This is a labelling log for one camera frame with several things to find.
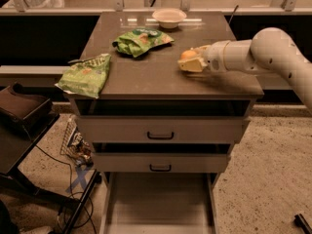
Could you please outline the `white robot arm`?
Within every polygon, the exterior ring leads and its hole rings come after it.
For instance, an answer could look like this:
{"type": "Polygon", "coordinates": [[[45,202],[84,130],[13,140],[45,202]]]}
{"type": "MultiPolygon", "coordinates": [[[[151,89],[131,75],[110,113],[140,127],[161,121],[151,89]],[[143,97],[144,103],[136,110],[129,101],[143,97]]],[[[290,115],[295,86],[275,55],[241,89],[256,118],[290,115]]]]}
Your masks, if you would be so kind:
{"type": "Polygon", "coordinates": [[[188,72],[208,68],[211,72],[276,73],[312,111],[312,63],[280,28],[264,28],[251,40],[225,40],[191,48],[180,55],[177,63],[188,72]]]}

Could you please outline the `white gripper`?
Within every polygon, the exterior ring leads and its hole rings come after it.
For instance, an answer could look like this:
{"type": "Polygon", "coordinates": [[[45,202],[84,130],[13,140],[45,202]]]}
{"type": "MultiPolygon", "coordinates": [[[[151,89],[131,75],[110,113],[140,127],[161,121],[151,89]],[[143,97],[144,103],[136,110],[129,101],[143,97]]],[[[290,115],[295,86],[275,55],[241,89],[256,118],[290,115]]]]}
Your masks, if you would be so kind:
{"type": "Polygon", "coordinates": [[[203,58],[185,58],[178,61],[178,66],[182,71],[187,72],[202,72],[208,65],[211,72],[226,72],[227,69],[224,63],[224,52],[227,41],[218,41],[211,45],[204,45],[200,47],[191,48],[191,51],[197,54],[202,53],[203,58]]]}

